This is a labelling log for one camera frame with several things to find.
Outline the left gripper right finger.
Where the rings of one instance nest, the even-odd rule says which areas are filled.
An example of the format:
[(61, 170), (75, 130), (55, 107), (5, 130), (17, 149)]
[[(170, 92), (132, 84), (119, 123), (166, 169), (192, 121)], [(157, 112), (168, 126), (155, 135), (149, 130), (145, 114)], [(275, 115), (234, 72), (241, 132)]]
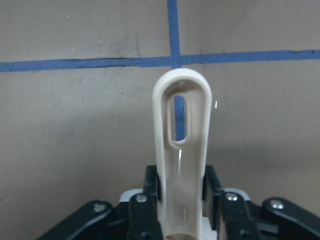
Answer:
[(244, 198), (225, 191), (213, 166), (206, 165), (203, 177), (203, 207), (211, 229), (219, 240), (260, 240), (258, 227)]

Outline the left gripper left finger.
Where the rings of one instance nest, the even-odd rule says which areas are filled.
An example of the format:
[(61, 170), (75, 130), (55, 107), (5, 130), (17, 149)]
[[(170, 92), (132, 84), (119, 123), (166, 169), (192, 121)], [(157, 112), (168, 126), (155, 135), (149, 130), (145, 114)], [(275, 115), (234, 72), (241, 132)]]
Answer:
[(129, 240), (162, 240), (163, 233), (158, 220), (157, 200), (159, 180), (157, 167), (148, 165), (145, 170), (143, 190), (132, 196), (128, 203)]

